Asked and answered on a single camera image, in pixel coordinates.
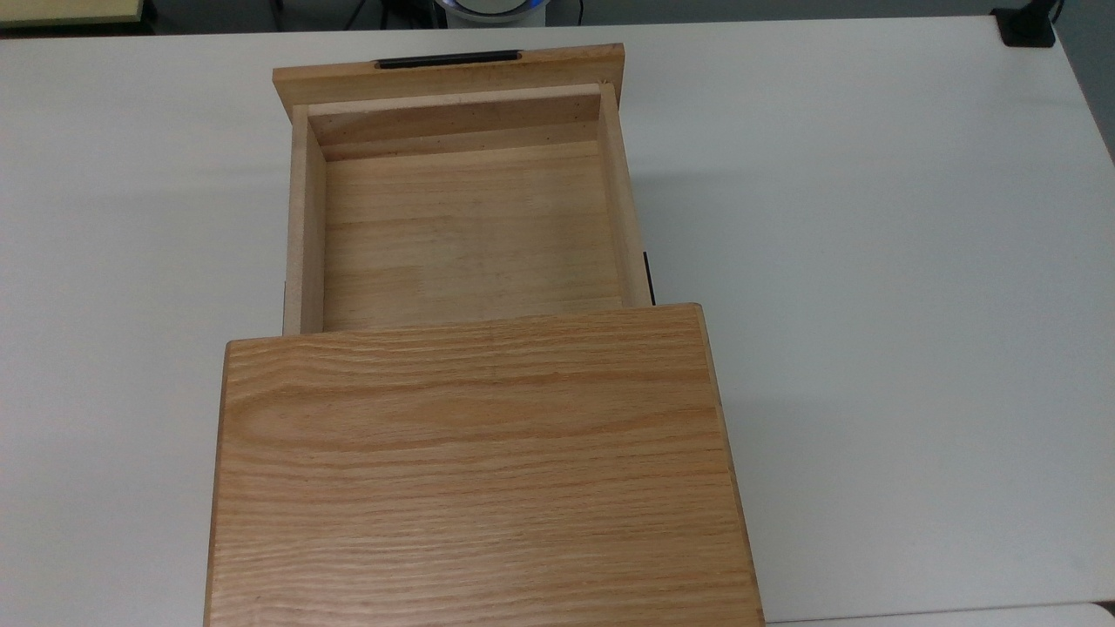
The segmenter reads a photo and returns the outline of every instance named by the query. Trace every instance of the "wooden cabinet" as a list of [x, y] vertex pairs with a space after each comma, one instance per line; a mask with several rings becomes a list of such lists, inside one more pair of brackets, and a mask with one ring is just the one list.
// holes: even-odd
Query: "wooden cabinet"
[[277, 69], [283, 334], [649, 306], [619, 45]]
[[622, 47], [504, 56], [275, 70], [283, 337], [227, 348], [207, 626], [763, 624], [700, 308], [649, 307]]

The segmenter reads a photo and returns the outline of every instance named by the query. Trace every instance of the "black cable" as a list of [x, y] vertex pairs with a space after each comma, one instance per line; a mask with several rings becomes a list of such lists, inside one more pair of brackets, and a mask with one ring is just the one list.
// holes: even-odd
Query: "black cable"
[[363, 8], [363, 3], [368, 0], [360, 0], [360, 3], [356, 6], [356, 10], [352, 11], [352, 16], [349, 18], [348, 23], [345, 25], [345, 30], [352, 30], [352, 22], [356, 21], [356, 17], [360, 15], [360, 9]]

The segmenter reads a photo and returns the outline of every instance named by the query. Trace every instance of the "gray floor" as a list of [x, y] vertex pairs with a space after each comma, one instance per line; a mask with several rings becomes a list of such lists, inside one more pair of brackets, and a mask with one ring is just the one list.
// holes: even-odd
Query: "gray floor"
[[[287, 30], [339, 30], [359, 0], [285, 0]], [[1115, 1], [1066, 0], [1057, 30], [1093, 115], [1115, 155]], [[165, 33], [275, 29], [269, 0], [155, 0]], [[753, 21], [914, 16], [981, 16], [1024, 0], [584, 0], [584, 25]], [[379, 28], [379, 0], [367, 0], [353, 29]], [[576, 23], [578, 0], [552, 0], [552, 26]], [[409, 28], [392, 18], [388, 28]]]

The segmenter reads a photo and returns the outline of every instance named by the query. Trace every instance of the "oak wood surface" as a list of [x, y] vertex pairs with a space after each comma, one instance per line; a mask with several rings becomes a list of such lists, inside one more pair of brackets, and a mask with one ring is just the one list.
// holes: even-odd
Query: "oak wood surface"
[[595, 142], [327, 173], [324, 330], [622, 305]]
[[609, 83], [619, 97], [623, 45], [524, 50], [512, 61], [380, 69], [376, 61], [277, 68], [272, 81], [290, 115], [295, 105]]
[[612, 232], [612, 250], [619, 272], [624, 307], [649, 307], [650, 283], [642, 259], [642, 235], [639, 218], [634, 211], [634, 195], [631, 191], [631, 174], [627, 165], [627, 151], [620, 132], [620, 109], [617, 98], [611, 97], [612, 87], [601, 85], [600, 115], [598, 119], [598, 142], [600, 163], [604, 176], [604, 197], [611, 211], [608, 218]]
[[283, 335], [316, 334], [324, 315], [326, 160], [304, 106], [291, 118]]
[[697, 306], [229, 345], [210, 627], [753, 626]]

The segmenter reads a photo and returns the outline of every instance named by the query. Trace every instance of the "wood grain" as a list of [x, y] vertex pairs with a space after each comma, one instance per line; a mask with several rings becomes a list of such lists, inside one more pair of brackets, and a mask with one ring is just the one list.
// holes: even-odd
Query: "wood grain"
[[327, 172], [324, 330], [621, 307], [595, 142]]
[[292, 115], [297, 105], [467, 94], [529, 87], [623, 83], [623, 45], [524, 50], [517, 60], [380, 69], [375, 61], [277, 68], [272, 81]]
[[762, 625], [697, 306], [229, 345], [205, 624]]
[[311, 105], [321, 146], [595, 122], [600, 85]]
[[326, 158], [306, 107], [294, 107], [287, 225], [283, 335], [323, 330], [326, 272]]
[[649, 307], [650, 284], [642, 259], [642, 235], [634, 212], [631, 174], [627, 165], [627, 151], [620, 132], [620, 109], [617, 98], [610, 97], [611, 86], [601, 85], [598, 132], [600, 163], [604, 175], [604, 197], [612, 232], [612, 250], [619, 272], [624, 307]]

